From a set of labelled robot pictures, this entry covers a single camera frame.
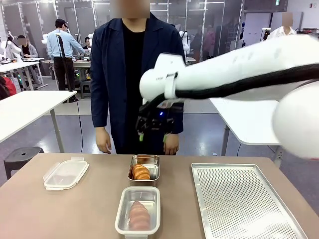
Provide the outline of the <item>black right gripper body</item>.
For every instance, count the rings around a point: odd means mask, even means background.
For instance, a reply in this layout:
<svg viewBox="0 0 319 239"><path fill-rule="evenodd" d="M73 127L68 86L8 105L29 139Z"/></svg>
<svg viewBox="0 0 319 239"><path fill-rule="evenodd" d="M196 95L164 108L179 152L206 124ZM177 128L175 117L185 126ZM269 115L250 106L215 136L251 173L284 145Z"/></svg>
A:
<svg viewBox="0 0 319 239"><path fill-rule="evenodd" d="M147 102L140 106L136 123L138 135L151 130L159 130L164 134L173 133L175 120L169 115L173 111L173 105L172 101L164 101L157 107Z"/></svg>

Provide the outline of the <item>person's left hand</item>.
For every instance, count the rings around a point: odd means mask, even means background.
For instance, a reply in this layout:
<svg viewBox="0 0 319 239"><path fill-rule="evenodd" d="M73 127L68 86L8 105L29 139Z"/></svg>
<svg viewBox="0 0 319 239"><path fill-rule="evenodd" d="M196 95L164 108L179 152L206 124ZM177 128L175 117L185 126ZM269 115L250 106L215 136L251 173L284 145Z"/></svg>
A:
<svg viewBox="0 0 319 239"><path fill-rule="evenodd" d="M169 142L163 143L163 151L165 155L176 155L179 150L179 135L170 134Z"/></svg>

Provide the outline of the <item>person's right hand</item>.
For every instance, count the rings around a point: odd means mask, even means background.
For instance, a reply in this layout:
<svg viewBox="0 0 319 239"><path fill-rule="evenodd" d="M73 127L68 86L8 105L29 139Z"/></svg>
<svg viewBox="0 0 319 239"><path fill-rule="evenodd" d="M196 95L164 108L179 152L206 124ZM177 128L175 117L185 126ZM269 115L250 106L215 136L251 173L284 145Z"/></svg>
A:
<svg viewBox="0 0 319 239"><path fill-rule="evenodd" d="M106 154L111 154L111 139L104 127L95 128L96 145L98 149Z"/></svg>

